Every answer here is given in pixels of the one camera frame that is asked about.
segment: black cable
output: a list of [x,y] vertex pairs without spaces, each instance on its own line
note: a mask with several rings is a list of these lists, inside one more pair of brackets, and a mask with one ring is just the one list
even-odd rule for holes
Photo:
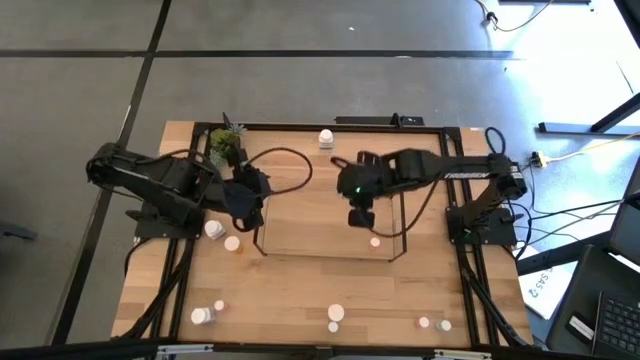
[[374,230],[373,227],[368,228],[369,231],[371,231],[372,233],[374,233],[374,234],[376,234],[378,236],[386,237],[386,238],[394,238],[396,236],[402,236],[402,235],[406,234],[418,222],[418,220],[420,219],[420,216],[422,216],[422,213],[424,212],[424,209],[427,207],[427,204],[429,203],[429,200],[431,200],[431,196],[433,195],[433,192],[435,191],[436,186],[438,185],[439,181],[440,181],[440,174],[437,174],[436,175],[436,181],[434,181],[433,185],[431,185],[431,189],[429,190],[429,193],[427,194],[427,197],[425,197],[424,201],[422,202],[422,205],[420,205],[420,209],[418,210],[418,213],[413,218],[411,223],[409,223],[409,226],[407,226],[406,228],[400,230],[400,232],[395,233],[395,234],[383,234],[381,232],[378,232],[378,231]]
[[138,241],[137,244],[134,245],[134,247],[131,248],[131,250],[129,250],[129,252],[127,253],[127,257],[125,257],[124,259],[124,276],[127,276],[127,272],[129,271],[129,260],[131,260],[131,255],[133,255],[133,253],[142,245],[146,244],[147,241],[151,240],[151,238],[140,238],[140,241]]
[[549,213],[549,214],[544,215],[544,216],[537,216],[537,217],[531,218],[531,220],[546,219],[546,218],[551,217],[551,216],[555,216],[555,215],[559,215],[559,214],[565,214],[568,211],[582,210],[582,209],[588,209],[588,208],[592,208],[592,207],[596,207],[596,206],[609,205],[609,204],[620,202],[622,200],[623,199],[621,199],[621,200],[603,201],[603,202],[600,202],[600,203],[597,203],[597,204],[591,204],[591,205],[579,206],[579,207],[575,207],[575,208],[571,208],[571,209],[560,210],[560,211]]
[[531,217],[531,213],[529,212],[529,209],[527,209],[526,206],[517,204],[517,203],[513,203],[514,206],[518,206],[520,208],[522,208],[522,210],[524,210],[524,212],[527,214],[527,237],[524,240],[524,245],[522,246],[522,248],[520,249],[520,251],[518,252],[518,254],[516,255],[515,259],[516,261],[518,259],[520,259],[520,257],[522,256],[522,254],[524,254],[525,249],[527,248],[527,246],[529,246],[529,241],[531,241],[531,226],[533,223],[533,218]]
[[[543,214],[543,215],[548,215],[549,216],[555,216],[555,215],[570,215],[573,216],[575,218],[578,219],[582,219],[582,216],[570,213],[569,211],[571,211],[571,209],[568,210],[561,210],[561,211],[557,211],[557,212],[548,212],[548,211],[541,211],[536,209],[535,204],[536,204],[536,178],[535,175],[533,174],[533,166],[531,166],[531,160],[529,160],[529,173],[531,174],[531,203],[529,204],[529,209],[537,212],[538,214]],[[615,213],[605,213],[605,214],[598,214],[597,216],[603,216],[603,215],[616,215]]]
[[[500,141],[502,142],[502,149],[500,149],[500,152],[497,152],[493,147],[493,144],[491,143],[491,139],[489,138],[489,132],[491,131],[495,132],[498,137],[500,137]],[[491,149],[492,153],[504,155],[504,152],[507,150],[507,141],[505,140],[504,135],[502,135],[502,132],[500,132],[500,130],[494,128],[493,126],[489,126],[484,130],[484,138],[487,140],[487,145],[489,145],[489,149]]]
[[509,210],[511,210],[511,215],[515,216],[516,212],[513,210],[513,205],[511,204],[511,200],[507,199],[507,204],[509,204]]
[[568,223],[568,224],[566,224],[566,225],[562,225],[561,227],[559,227],[559,228],[557,228],[557,229],[555,229],[555,230],[551,231],[549,234],[547,234],[547,235],[545,235],[545,236],[543,236],[543,237],[541,237],[541,238],[539,238],[539,239],[536,239],[535,241],[533,241],[533,242],[532,242],[532,244],[535,244],[535,243],[537,243],[537,242],[539,242],[539,241],[542,241],[542,240],[546,239],[547,237],[549,237],[549,236],[551,236],[551,235],[555,235],[555,234],[557,234],[557,233],[558,233],[558,231],[560,231],[560,230],[562,230],[562,229],[565,229],[565,228],[568,228],[568,227],[570,227],[570,226],[573,226],[573,225],[575,225],[575,224],[577,224],[577,223],[579,223],[579,222],[581,222],[581,221],[592,219],[592,218],[596,217],[597,215],[600,215],[600,214],[604,213],[605,211],[607,211],[607,210],[609,210],[609,209],[611,209],[611,208],[613,208],[613,207],[615,207],[615,206],[618,206],[618,205],[622,204],[622,203],[623,203],[623,201],[624,201],[624,200],[620,200],[619,202],[616,202],[616,203],[614,203],[614,204],[613,204],[613,205],[611,205],[611,206],[608,206],[608,207],[606,207],[606,208],[604,208],[604,209],[602,209],[602,210],[600,210],[600,211],[597,211],[597,212],[595,212],[595,213],[593,213],[593,214],[589,215],[588,217],[580,218],[580,219],[578,219],[578,220],[574,220],[574,221],[572,221],[572,222],[570,222],[570,223]]
[[284,190],[271,191],[271,195],[280,195],[280,194],[285,194],[285,193],[288,193],[288,192],[291,192],[291,191],[296,191],[296,190],[302,189],[303,187],[305,187],[309,183],[309,181],[311,181],[311,178],[313,177],[313,165],[311,164],[311,160],[309,160],[309,158],[305,154],[303,154],[303,153],[301,153],[299,151],[290,149],[290,148],[275,147],[275,148],[264,150],[264,151],[260,152],[258,155],[256,155],[256,156],[252,157],[251,159],[249,159],[249,161],[247,161],[247,165],[251,164],[252,162],[254,162],[256,160],[258,160],[262,156],[264,156],[266,154],[269,154],[269,153],[272,153],[274,151],[286,151],[286,152],[290,152],[290,153],[293,153],[295,155],[300,156],[307,163],[307,166],[309,167],[309,174],[307,175],[307,178],[300,185],[296,185],[296,186],[293,186],[293,187],[290,187],[290,188],[284,189]]
[[[517,228],[520,228],[520,229],[528,229],[528,228],[529,228],[528,226],[514,226],[514,227],[517,227]],[[572,238],[572,239],[575,239],[576,241],[580,241],[580,239],[578,239],[577,237],[575,237],[575,236],[573,236],[573,235],[571,235],[571,234],[566,234],[566,233],[553,233],[553,232],[550,232],[550,231],[546,231],[546,230],[542,230],[542,229],[538,229],[538,228],[534,228],[534,227],[532,227],[532,228],[531,228],[531,230],[533,230],[533,231],[539,231],[539,232],[541,232],[541,233],[548,234],[548,235],[567,236],[567,237],[570,237],[570,238]],[[537,242],[537,240],[535,240],[535,241],[531,241],[531,242],[529,243],[529,245],[534,244],[534,243],[536,243],[536,242]]]
[[[524,242],[524,240],[517,240],[516,244],[518,244],[519,242]],[[502,245],[502,248],[507,252],[507,254],[509,254],[509,256],[511,256],[511,258],[513,258],[515,260],[516,257],[513,256],[513,250],[515,250],[515,249],[511,249],[507,245]]]
[[180,279],[185,276],[185,273],[187,272],[186,261],[188,257],[189,252],[187,251],[187,248],[185,248],[185,251],[182,252],[180,261],[167,278],[165,284],[160,287],[155,298],[147,306],[147,309],[144,311],[144,313],[136,320],[131,329],[122,334],[120,338],[140,339],[142,337],[145,330],[147,329],[149,324],[151,324],[151,321],[153,320],[153,318],[155,318],[158,311],[163,308],[162,304],[166,303],[167,298],[175,288],[178,281],[180,281]]

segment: wire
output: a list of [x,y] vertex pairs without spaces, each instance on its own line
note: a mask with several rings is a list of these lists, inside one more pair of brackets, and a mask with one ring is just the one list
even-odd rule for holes
[[640,131],[638,131],[636,133],[633,133],[631,135],[627,135],[627,136],[622,137],[620,139],[607,141],[606,143],[602,143],[602,144],[598,144],[598,145],[589,146],[589,147],[586,147],[586,148],[584,148],[584,149],[582,149],[580,151],[572,152],[571,154],[567,154],[567,155],[560,156],[560,157],[557,157],[557,158],[547,158],[546,160],[547,160],[547,163],[566,160],[566,159],[568,159],[570,157],[573,157],[573,156],[576,156],[576,155],[580,155],[580,154],[586,154],[591,150],[595,150],[595,149],[603,147],[603,146],[611,145],[611,144],[616,143],[618,141],[624,141],[624,140],[630,139],[630,138],[632,138],[634,136],[637,136],[637,135],[640,135]]
[[[500,137],[500,141],[502,142],[502,148],[500,149],[500,152],[497,152],[493,147],[493,144],[491,143],[491,139],[489,138],[489,132],[491,131],[495,132],[498,137]],[[500,132],[500,130],[494,128],[493,126],[489,126],[484,130],[484,138],[487,140],[487,145],[489,145],[489,149],[491,149],[492,153],[504,155],[504,152],[507,150],[507,141],[504,139],[504,135],[502,135],[502,132]]]
[[547,5],[545,5],[542,9],[540,9],[540,11],[538,11],[532,17],[530,17],[529,20],[525,21],[523,24],[518,25],[518,26],[516,26],[516,27],[514,27],[512,29],[503,29],[500,26],[498,26],[498,17],[496,16],[496,14],[494,12],[492,12],[492,11],[489,11],[489,9],[487,8],[487,5],[485,5],[484,2],[482,2],[482,0],[475,0],[475,2],[480,4],[480,6],[482,7],[482,11],[484,13],[485,19],[487,19],[487,20],[491,21],[491,23],[493,23],[493,30],[500,30],[502,32],[511,32],[511,31],[518,30],[521,27],[523,27],[523,26],[529,24],[530,22],[532,22],[533,19],[538,17],[538,15],[540,15],[546,8],[548,8],[549,5],[553,4],[555,2],[555,0],[549,0]]
[[584,221],[584,220],[586,220],[586,219],[588,219],[588,218],[590,218],[590,217],[595,217],[595,216],[597,216],[597,215],[600,215],[601,213],[603,213],[603,212],[605,212],[605,211],[607,211],[607,210],[611,209],[612,207],[615,207],[615,206],[620,205],[623,201],[624,201],[624,200],[616,201],[616,202],[615,202],[615,204],[613,204],[613,205],[611,205],[611,206],[608,206],[608,207],[606,207],[606,208],[604,208],[604,209],[602,209],[602,210],[599,210],[599,211],[597,211],[597,212],[595,212],[595,213],[593,213],[593,214],[589,215],[588,217],[585,217],[585,218],[582,218],[582,219],[578,219],[578,220],[572,221],[572,222],[570,222],[570,223],[568,223],[568,224],[566,224],[566,225],[563,225],[563,226],[561,226],[561,227],[559,227],[559,228],[557,228],[557,229],[555,229],[555,230],[553,230],[553,231],[549,232],[547,235],[544,235],[543,237],[541,237],[541,238],[539,238],[539,239],[536,239],[535,241],[532,241],[531,243],[529,243],[529,245],[533,245],[533,244],[535,244],[535,243],[537,243],[537,242],[540,242],[540,241],[542,241],[542,240],[544,240],[544,239],[548,238],[548,237],[549,237],[549,236],[551,236],[551,235],[556,235],[558,231],[560,231],[560,230],[562,230],[562,229],[565,229],[565,228],[568,228],[569,226],[575,225],[575,224],[577,224],[577,223],[579,223],[579,222],[581,222],[581,221]]
[[520,204],[516,204],[513,203],[513,205],[518,206],[520,208],[522,208],[522,210],[524,210],[524,212],[527,214],[527,237],[524,240],[524,245],[522,246],[522,248],[520,249],[520,251],[518,252],[518,254],[516,255],[515,259],[518,260],[520,259],[520,256],[522,256],[522,254],[524,254],[525,249],[527,248],[527,246],[529,246],[529,241],[531,241],[531,230],[533,230],[532,223],[533,223],[533,218],[531,217],[531,213],[529,212],[529,209],[527,209],[526,206],[524,205],[520,205]]
[[[610,200],[610,201],[603,201],[603,202],[601,202],[601,203],[597,203],[597,204],[591,204],[591,205],[579,206],[579,207],[575,207],[575,208],[571,208],[571,209],[565,209],[565,210],[560,210],[560,211],[552,212],[552,213],[549,213],[549,214],[547,214],[547,215],[543,215],[543,216],[537,216],[537,217],[532,218],[532,220],[546,219],[546,218],[551,217],[551,216],[555,216],[555,215],[559,215],[559,214],[564,214],[564,213],[566,213],[567,211],[582,210],[582,209],[588,209],[588,208],[592,208],[592,207],[596,207],[596,206],[603,206],[603,205],[614,204],[613,206],[609,206],[609,207],[607,207],[607,208],[605,209],[605,210],[609,210],[609,209],[611,209],[612,207],[615,207],[616,205],[621,204],[623,201],[624,201],[624,199],[621,199],[621,200]],[[579,220],[592,219],[593,217],[595,217],[594,215],[596,215],[596,214],[600,215],[601,213],[602,213],[602,211],[598,211],[598,212],[597,212],[597,213],[595,213],[595,214],[591,214],[591,215],[589,215],[589,216],[586,216],[586,217],[580,218]]]
[[[529,228],[528,226],[517,226],[517,225],[514,225],[513,227],[517,227],[517,228],[520,228],[520,229],[528,229],[528,228]],[[554,234],[554,233],[551,233],[550,231],[546,231],[546,230],[542,230],[542,229],[537,229],[537,228],[534,228],[534,227],[532,227],[532,228],[531,228],[531,230],[533,230],[533,231],[539,231],[539,232],[541,232],[541,233],[550,234],[550,235],[568,236],[568,237],[570,237],[570,238],[575,239],[576,241],[580,241],[580,239],[578,239],[577,237],[575,237],[575,236],[573,236],[573,235],[571,235],[571,234],[566,234],[566,233],[555,233],[555,234]]]
[[[516,241],[516,244],[518,244],[519,242],[524,242],[524,240],[518,240]],[[513,256],[513,251],[517,249],[511,249],[507,245],[502,245],[502,248],[504,249],[504,251],[507,252],[507,254],[509,254],[509,256],[511,256],[515,260],[516,257]]]
[[127,276],[127,272],[129,271],[129,260],[131,260],[131,255],[142,245],[146,244],[151,238],[140,238],[137,244],[135,244],[131,250],[127,253],[127,257],[124,259],[124,276]]
[[265,151],[262,151],[261,153],[259,153],[258,155],[252,157],[251,159],[249,159],[249,161],[247,161],[247,165],[251,164],[252,162],[258,160],[259,158],[263,157],[266,154],[272,153],[274,151],[286,151],[286,152],[290,152],[293,154],[296,154],[298,156],[300,156],[306,163],[307,166],[309,167],[309,174],[307,175],[307,178],[304,179],[304,181],[300,184],[300,185],[296,185],[293,187],[290,187],[288,189],[284,189],[284,190],[277,190],[277,191],[271,191],[271,195],[280,195],[280,194],[285,194],[291,191],[295,191],[295,190],[299,190],[302,189],[303,187],[305,187],[305,185],[307,185],[309,183],[309,181],[311,181],[311,178],[313,177],[313,165],[311,164],[311,161],[309,160],[309,158],[296,150],[293,149],[289,149],[286,147],[275,147],[275,148],[271,148],[271,149],[267,149]]
[[511,200],[507,200],[507,204],[509,204],[509,210],[511,210],[511,214],[515,215],[515,211],[513,210],[513,204],[511,204]]
[[438,185],[438,182],[440,181],[440,174],[436,175],[436,181],[433,182],[433,185],[431,185],[431,189],[429,190],[429,193],[427,194],[427,196],[425,197],[424,201],[422,202],[422,205],[420,205],[420,209],[418,209],[418,213],[416,213],[416,216],[413,218],[413,220],[411,221],[411,223],[409,223],[409,226],[407,226],[406,228],[400,230],[400,232],[397,232],[395,234],[383,234],[381,232],[378,232],[376,230],[373,229],[373,227],[368,228],[369,231],[371,231],[372,233],[381,236],[381,237],[386,237],[386,238],[394,238],[396,236],[402,236],[404,234],[406,234],[409,230],[411,230],[411,228],[413,228],[413,226],[418,222],[418,220],[420,219],[420,217],[422,216],[422,213],[424,212],[424,209],[427,207],[427,204],[429,203],[429,200],[431,200],[431,196],[433,195],[433,192],[436,189],[436,186]]
[[[578,219],[593,219],[593,218],[583,218],[582,216],[573,214],[568,212],[568,210],[562,210],[562,211],[558,211],[558,212],[548,212],[548,211],[541,211],[536,209],[536,177],[533,174],[533,167],[531,166],[531,160],[529,160],[529,173],[531,174],[531,203],[529,205],[529,209],[537,212],[538,214],[543,214],[543,215],[549,215],[549,216],[555,216],[555,215],[570,215],[573,216],[575,218]],[[598,216],[602,216],[602,215],[616,215],[615,213],[606,213],[606,214],[599,214]]]

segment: laptop keyboard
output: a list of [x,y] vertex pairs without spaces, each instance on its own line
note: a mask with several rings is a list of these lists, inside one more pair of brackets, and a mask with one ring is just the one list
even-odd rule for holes
[[605,297],[600,306],[600,340],[640,356],[640,304]]

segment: green plant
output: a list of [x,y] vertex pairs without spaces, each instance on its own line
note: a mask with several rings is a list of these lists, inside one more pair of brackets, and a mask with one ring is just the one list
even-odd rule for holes
[[229,151],[236,142],[240,142],[247,129],[244,125],[231,124],[229,129],[215,129],[210,135],[211,151],[209,160],[216,165],[223,165]]

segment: black power cable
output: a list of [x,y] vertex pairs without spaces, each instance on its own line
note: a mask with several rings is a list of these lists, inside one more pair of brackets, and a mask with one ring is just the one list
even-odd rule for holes
[[258,160],[259,158],[263,157],[264,155],[272,153],[272,152],[275,152],[275,151],[286,151],[286,152],[290,152],[292,154],[298,155],[299,157],[302,158],[302,160],[304,160],[307,163],[307,166],[309,167],[309,173],[307,174],[307,178],[304,179],[304,181],[301,184],[293,186],[293,187],[290,187],[288,189],[284,189],[284,190],[271,191],[270,195],[285,194],[285,193],[296,191],[296,190],[299,190],[299,189],[302,189],[303,187],[305,187],[309,183],[309,181],[311,181],[311,178],[313,177],[313,165],[311,164],[311,160],[309,160],[309,158],[305,154],[303,154],[303,153],[301,153],[299,151],[296,151],[296,150],[293,150],[293,149],[290,149],[290,148],[287,148],[287,147],[275,147],[275,148],[267,149],[267,150],[264,150],[264,151],[258,153],[258,155],[252,157],[251,159],[249,159],[247,161],[247,165],[253,163],[254,161]]
[[[550,216],[555,216],[555,215],[570,215],[573,216],[575,218],[578,219],[582,219],[582,216],[570,213],[569,211],[571,211],[572,209],[567,209],[567,210],[560,210],[560,211],[556,211],[556,212],[548,212],[548,211],[541,211],[536,209],[536,177],[533,174],[533,166],[531,166],[531,160],[529,161],[529,173],[531,175],[531,203],[529,204],[529,209],[533,210],[534,212],[537,212],[538,214],[543,214],[543,215],[547,215],[545,217],[550,217]],[[605,214],[598,214],[597,216],[603,216],[603,215],[615,215],[615,213],[605,213]]]
[[[500,149],[500,152],[496,151],[496,149],[493,147],[493,144],[491,143],[489,133],[492,131],[496,133],[496,135],[498,135],[500,141],[502,142],[502,148]],[[492,153],[504,155],[504,152],[507,150],[507,141],[505,140],[504,135],[502,135],[502,132],[500,130],[494,128],[493,126],[489,126],[484,130],[484,138],[487,140],[487,145],[489,145],[489,149],[491,149]]]
[[524,240],[524,245],[522,246],[522,248],[520,249],[520,251],[516,255],[516,261],[517,261],[518,259],[520,259],[522,254],[524,254],[524,251],[527,249],[527,246],[529,246],[529,242],[531,241],[531,230],[532,230],[531,226],[532,226],[532,223],[533,223],[533,218],[531,217],[531,213],[529,212],[529,209],[527,209],[526,206],[520,205],[520,204],[516,204],[516,203],[513,203],[512,205],[518,206],[522,210],[524,210],[524,212],[527,214],[527,218],[528,218],[527,219],[527,237]]
[[[517,227],[517,228],[520,228],[520,229],[527,229],[528,228],[527,226],[514,226],[514,227]],[[538,231],[538,232],[541,232],[541,233],[546,234],[546,235],[566,236],[566,237],[570,237],[570,238],[574,239],[575,241],[580,241],[580,239],[578,239],[577,237],[575,237],[575,236],[573,236],[571,234],[567,234],[567,233],[559,233],[559,232],[553,233],[551,231],[546,231],[546,230],[542,230],[542,229],[538,229],[538,228],[534,228],[534,227],[532,227],[531,230]],[[538,240],[531,241],[531,242],[529,242],[529,245],[533,245],[537,241]]]
[[624,199],[620,199],[620,200],[609,200],[609,201],[603,201],[597,204],[591,204],[591,205],[585,205],[585,206],[578,206],[575,208],[571,208],[571,209],[565,209],[565,210],[560,210],[560,211],[556,211],[556,212],[552,212],[549,213],[547,215],[543,215],[543,216],[536,216],[534,218],[532,218],[532,220],[540,220],[540,219],[546,219],[548,217],[551,216],[555,216],[555,215],[560,215],[560,214],[566,214],[568,211],[575,211],[575,210],[582,210],[582,209],[588,209],[588,208],[592,208],[592,207],[596,207],[596,206],[602,206],[602,205],[609,205],[609,204],[614,204],[614,203],[619,203],[621,201],[623,201]]
[[151,238],[140,238],[137,244],[135,244],[131,250],[127,253],[127,256],[124,258],[124,276],[127,276],[127,272],[129,271],[129,261],[131,260],[131,255],[138,250],[138,248],[144,244],[146,244]]

